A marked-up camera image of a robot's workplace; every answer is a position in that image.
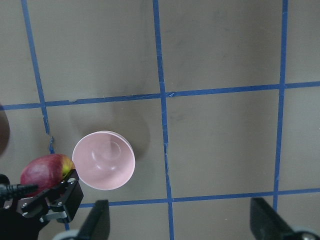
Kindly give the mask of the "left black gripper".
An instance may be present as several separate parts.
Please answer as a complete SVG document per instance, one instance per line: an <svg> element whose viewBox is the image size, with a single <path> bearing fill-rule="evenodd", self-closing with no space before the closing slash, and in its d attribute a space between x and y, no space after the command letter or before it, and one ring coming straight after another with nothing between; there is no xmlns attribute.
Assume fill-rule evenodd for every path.
<svg viewBox="0 0 320 240"><path fill-rule="evenodd" d="M75 169L52 188L18 201L30 194L27 189L2 189L0 191L0 238L2 240L37 240L39 232L56 220L70 223L84 197Z"/></svg>

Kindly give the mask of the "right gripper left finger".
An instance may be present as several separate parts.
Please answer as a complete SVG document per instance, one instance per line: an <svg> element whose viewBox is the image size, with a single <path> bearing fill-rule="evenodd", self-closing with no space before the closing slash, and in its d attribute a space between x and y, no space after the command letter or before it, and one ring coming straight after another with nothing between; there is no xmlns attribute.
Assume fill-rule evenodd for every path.
<svg viewBox="0 0 320 240"><path fill-rule="evenodd" d="M108 200L98 200L80 229L58 233L54 240L107 240L110 235L110 209Z"/></svg>

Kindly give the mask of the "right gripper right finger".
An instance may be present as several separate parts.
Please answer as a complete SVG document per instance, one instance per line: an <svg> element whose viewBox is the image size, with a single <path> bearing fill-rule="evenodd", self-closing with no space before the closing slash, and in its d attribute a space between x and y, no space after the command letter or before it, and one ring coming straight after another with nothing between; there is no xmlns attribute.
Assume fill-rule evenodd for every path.
<svg viewBox="0 0 320 240"><path fill-rule="evenodd" d="M250 199L249 226L256 240L318 240L310 230L295 230L262 197Z"/></svg>

